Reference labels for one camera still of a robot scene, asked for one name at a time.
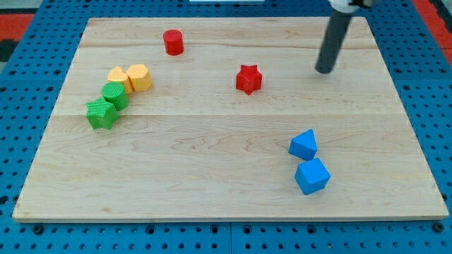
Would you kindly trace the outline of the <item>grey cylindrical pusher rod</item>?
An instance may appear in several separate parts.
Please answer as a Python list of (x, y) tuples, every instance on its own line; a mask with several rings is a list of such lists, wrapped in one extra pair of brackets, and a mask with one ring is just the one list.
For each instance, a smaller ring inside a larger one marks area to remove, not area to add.
[(326, 32), (316, 61), (315, 69), (317, 72), (327, 74), (334, 69), (351, 19), (351, 13), (333, 10), (328, 20)]

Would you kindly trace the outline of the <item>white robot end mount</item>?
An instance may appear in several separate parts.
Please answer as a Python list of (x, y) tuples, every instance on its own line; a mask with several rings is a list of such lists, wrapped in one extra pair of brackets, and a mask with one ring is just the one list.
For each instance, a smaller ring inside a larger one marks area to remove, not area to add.
[(331, 7), (341, 13), (354, 13), (359, 8), (371, 8), (375, 0), (328, 0)]

